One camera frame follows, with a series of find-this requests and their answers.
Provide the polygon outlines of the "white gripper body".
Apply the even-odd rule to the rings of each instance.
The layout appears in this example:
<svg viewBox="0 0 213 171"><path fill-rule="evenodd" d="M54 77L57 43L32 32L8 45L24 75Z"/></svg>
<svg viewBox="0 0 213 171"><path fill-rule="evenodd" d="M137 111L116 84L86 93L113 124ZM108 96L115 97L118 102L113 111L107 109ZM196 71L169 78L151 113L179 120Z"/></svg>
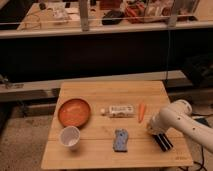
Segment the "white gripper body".
<svg viewBox="0 0 213 171"><path fill-rule="evenodd" d="M165 132L163 122L158 115L153 115L147 123L147 131L151 135L159 135Z"/></svg>

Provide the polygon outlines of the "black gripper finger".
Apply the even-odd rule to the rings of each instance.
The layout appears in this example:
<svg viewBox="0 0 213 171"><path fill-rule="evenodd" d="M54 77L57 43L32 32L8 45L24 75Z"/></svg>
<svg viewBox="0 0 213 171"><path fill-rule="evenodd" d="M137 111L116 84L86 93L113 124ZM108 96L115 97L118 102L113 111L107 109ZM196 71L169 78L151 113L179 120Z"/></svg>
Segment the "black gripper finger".
<svg viewBox="0 0 213 171"><path fill-rule="evenodd" d="M161 138L163 144L166 146L167 149L173 148L173 144L167 138L166 134L160 134L160 138Z"/></svg>
<svg viewBox="0 0 213 171"><path fill-rule="evenodd" d="M161 150L163 152L167 151L167 148L164 146L164 144L161 142L160 138L157 135L153 135L155 141L157 142L157 144L160 146Z"/></svg>

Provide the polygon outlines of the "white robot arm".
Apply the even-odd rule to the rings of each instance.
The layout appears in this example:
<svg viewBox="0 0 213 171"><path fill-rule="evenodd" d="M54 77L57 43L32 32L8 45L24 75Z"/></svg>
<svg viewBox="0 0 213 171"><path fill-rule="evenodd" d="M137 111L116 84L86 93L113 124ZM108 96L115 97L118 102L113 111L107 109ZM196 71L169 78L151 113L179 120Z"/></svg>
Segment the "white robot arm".
<svg viewBox="0 0 213 171"><path fill-rule="evenodd" d="M180 99L162 107L147 123L151 135L166 133L174 128L213 153L213 128L205 126L190 117L192 107L188 101Z"/></svg>

